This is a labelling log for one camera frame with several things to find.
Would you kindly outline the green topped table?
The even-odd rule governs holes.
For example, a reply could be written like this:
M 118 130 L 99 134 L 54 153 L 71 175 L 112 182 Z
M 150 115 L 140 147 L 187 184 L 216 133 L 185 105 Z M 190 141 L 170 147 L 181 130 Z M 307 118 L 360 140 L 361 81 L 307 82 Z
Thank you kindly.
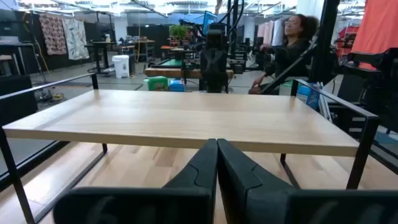
M 174 58 L 167 58 L 167 59 L 157 62 L 157 63 L 151 62 L 148 64 L 148 67 L 149 68 L 181 68 L 182 61 L 174 59 Z

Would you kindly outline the wooden stool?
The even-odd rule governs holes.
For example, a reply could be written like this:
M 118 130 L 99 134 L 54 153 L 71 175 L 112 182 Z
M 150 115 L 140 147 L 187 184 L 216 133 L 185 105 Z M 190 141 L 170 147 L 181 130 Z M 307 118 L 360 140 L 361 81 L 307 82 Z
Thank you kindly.
M 20 75 L 15 55 L 0 55 L 0 75 Z

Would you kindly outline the orange curtain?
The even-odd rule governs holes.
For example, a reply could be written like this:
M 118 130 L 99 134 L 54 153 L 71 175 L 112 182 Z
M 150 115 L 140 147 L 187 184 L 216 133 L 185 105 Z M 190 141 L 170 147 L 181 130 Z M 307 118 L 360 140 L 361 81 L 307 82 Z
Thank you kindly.
M 366 0 L 352 53 L 379 54 L 398 48 L 398 0 Z

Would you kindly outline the pink hanging cloth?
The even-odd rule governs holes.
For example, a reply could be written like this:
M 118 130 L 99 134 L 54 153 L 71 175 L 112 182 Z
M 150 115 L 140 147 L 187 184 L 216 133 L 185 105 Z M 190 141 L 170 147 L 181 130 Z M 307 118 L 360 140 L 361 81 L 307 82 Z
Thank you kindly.
M 284 42 L 284 20 L 269 21 L 258 26 L 257 42 L 271 46 L 282 45 Z

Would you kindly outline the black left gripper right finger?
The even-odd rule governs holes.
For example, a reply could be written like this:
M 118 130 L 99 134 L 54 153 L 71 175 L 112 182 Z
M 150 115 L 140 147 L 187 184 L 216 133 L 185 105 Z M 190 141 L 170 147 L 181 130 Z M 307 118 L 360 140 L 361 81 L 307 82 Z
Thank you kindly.
M 225 139 L 218 178 L 228 223 L 398 224 L 398 190 L 299 190 Z

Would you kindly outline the blue screen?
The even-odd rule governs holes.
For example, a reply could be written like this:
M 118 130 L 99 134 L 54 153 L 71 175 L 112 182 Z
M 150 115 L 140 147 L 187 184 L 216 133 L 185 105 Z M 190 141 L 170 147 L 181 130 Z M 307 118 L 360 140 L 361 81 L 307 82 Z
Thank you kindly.
M 217 20 L 217 15 L 213 14 L 210 11 L 205 11 L 203 16 L 203 29 L 202 29 L 204 35 L 207 35 L 209 25 L 216 20 Z

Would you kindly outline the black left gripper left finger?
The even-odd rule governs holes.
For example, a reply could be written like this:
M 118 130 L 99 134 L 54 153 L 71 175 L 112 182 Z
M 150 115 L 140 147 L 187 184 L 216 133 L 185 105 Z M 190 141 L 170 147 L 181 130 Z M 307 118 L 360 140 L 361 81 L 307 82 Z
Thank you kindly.
M 55 224 L 213 224 L 217 141 L 209 139 L 161 188 L 80 187 L 61 196 Z

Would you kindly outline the green potted plant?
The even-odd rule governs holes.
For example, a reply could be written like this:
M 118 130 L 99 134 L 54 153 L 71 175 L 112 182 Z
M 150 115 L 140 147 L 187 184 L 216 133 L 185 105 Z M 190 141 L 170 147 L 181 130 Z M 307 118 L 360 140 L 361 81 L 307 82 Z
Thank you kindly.
M 170 26 L 169 32 L 170 32 L 170 36 L 174 40 L 186 40 L 187 33 L 188 33 L 188 27 L 174 24 L 174 25 Z

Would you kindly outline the white trash bin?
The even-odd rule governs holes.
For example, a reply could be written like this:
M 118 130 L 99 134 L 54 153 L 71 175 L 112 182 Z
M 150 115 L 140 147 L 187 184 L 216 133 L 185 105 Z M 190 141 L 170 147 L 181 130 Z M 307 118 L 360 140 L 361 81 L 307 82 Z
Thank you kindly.
M 129 76 L 129 56 L 115 55 L 112 57 L 116 78 L 127 78 Z

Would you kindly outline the black equipment stand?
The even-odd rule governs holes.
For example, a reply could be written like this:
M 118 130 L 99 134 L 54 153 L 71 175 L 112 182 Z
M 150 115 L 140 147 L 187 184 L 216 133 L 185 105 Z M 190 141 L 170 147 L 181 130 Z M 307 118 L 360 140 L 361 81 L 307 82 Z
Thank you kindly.
M 340 72 L 338 97 L 378 115 L 382 126 L 398 133 L 398 48 L 379 54 L 351 52 Z

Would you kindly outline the leaf print cloth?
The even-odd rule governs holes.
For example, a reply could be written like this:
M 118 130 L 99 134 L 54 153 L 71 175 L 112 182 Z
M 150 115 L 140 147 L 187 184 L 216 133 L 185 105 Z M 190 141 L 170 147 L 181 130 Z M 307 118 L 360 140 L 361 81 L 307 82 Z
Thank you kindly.
M 85 24 L 76 19 L 62 19 L 69 60 L 83 60 L 90 57 L 85 34 Z

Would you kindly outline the wooden bench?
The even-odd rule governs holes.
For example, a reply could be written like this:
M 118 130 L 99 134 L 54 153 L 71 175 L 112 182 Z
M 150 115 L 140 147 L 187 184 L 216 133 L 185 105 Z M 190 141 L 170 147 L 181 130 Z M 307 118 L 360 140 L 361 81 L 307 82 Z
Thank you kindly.
M 144 70 L 144 74 L 147 77 L 183 78 L 184 74 L 187 78 L 199 79 L 202 77 L 200 69 L 183 71 L 181 68 L 147 68 Z

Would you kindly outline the person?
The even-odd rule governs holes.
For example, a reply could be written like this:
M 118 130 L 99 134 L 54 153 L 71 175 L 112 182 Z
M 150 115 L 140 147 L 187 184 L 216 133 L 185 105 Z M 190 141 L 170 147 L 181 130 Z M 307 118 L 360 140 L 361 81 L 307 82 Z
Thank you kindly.
M 310 46 L 310 40 L 318 29 L 319 20 L 313 16 L 295 14 L 288 18 L 284 25 L 281 45 L 272 46 L 262 44 L 260 51 L 274 55 L 274 60 L 264 67 L 264 73 L 254 80 L 249 89 L 250 94 L 258 95 L 267 85 L 263 83 L 265 77 L 278 77 L 285 72 Z

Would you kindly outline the black cabinet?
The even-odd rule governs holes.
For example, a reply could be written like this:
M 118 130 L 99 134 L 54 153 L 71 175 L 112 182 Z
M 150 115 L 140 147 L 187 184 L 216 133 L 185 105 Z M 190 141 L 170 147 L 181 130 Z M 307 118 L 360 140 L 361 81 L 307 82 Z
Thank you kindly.
M 0 77 L 0 96 L 32 88 L 29 76 Z M 0 125 L 9 124 L 18 119 L 36 113 L 37 102 L 33 92 L 0 100 Z

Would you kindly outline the red floral cloth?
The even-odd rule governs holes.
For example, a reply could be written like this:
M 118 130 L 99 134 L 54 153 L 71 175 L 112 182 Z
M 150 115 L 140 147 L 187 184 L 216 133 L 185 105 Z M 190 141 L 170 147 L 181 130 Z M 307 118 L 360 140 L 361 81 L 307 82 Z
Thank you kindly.
M 50 14 L 41 14 L 39 16 L 45 46 L 48 55 L 65 55 L 67 46 L 63 31 L 62 18 L 60 16 L 51 16 Z

